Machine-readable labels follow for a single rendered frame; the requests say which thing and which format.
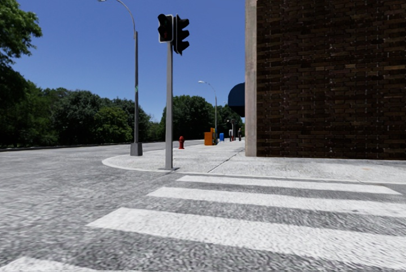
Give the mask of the trees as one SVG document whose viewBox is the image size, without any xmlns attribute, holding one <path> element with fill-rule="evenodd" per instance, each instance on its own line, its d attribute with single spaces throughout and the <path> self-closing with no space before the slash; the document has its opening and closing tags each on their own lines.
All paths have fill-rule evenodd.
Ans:
<svg viewBox="0 0 406 272">
<path fill-rule="evenodd" d="M 190 21 L 174 58 L 174 139 L 226 131 L 243 81 L 245 0 L 122 0 L 139 48 L 139 139 L 165 138 L 166 45 L 157 17 Z M 128 142 L 134 131 L 130 14 L 115 0 L 0 0 L 0 147 Z"/>
</svg>

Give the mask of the grey street lamp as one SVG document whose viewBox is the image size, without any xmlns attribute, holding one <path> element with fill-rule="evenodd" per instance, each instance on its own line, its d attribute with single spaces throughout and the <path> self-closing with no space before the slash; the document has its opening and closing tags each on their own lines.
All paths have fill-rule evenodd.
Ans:
<svg viewBox="0 0 406 272">
<path fill-rule="evenodd" d="M 217 95 L 216 95 L 216 90 L 214 89 L 214 87 L 209 82 L 199 80 L 198 83 L 203 83 L 203 84 L 209 85 L 212 88 L 213 92 L 214 92 L 214 96 L 215 96 L 215 145 L 217 145 L 218 140 L 217 140 Z"/>
<path fill-rule="evenodd" d="M 136 30 L 135 19 L 131 10 L 122 0 L 115 0 L 120 3 L 130 14 L 133 26 L 133 38 L 134 38 L 134 54 L 135 54 L 135 71 L 134 71 L 134 142 L 130 146 L 131 156 L 142 156 L 143 145 L 139 141 L 139 48 L 138 48 L 138 31 Z"/>
</svg>

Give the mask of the orange box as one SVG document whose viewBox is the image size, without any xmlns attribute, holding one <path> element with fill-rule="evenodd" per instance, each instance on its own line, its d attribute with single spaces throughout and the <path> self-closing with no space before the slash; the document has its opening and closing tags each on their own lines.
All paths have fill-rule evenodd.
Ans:
<svg viewBox="0 0 406 272">
<path fill-rule="evenodd" d="M 209 132 L 204 133 L 204 145 L 213 146 L 216 145 L 216 132 L 215 128 L 211 127 Z"/>
</svg>

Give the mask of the dark brick building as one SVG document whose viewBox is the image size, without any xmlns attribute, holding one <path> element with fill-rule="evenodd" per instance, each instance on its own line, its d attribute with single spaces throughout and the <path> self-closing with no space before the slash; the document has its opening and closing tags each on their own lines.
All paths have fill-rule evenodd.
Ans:
<svg viewBox="0 0 406 272">
<path fill-rule="evenodd" d="M 245 0 L 245 154 L 406 160 L 406 0 Z"/>
</svg>

